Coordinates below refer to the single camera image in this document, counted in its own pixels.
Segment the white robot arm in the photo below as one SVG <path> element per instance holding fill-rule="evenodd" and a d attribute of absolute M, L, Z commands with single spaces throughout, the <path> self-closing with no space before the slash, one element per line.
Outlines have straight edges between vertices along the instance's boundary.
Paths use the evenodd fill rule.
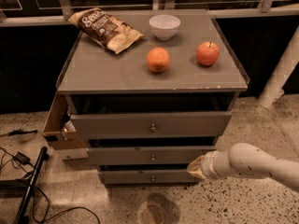
<path fill-rule="evenodd" d="M 269 108 L 284 93 L 282 87 L 299 63 L 299 28 L 279 59 L 258 102 Z M 211 151 L 192 161 L 187 172 L 203 180 L 225 177 L 271 178 L 283 186 L 299 192 L 299 163 L 287 161 L 247 143 L 237 143 L 226 151 Z"/>

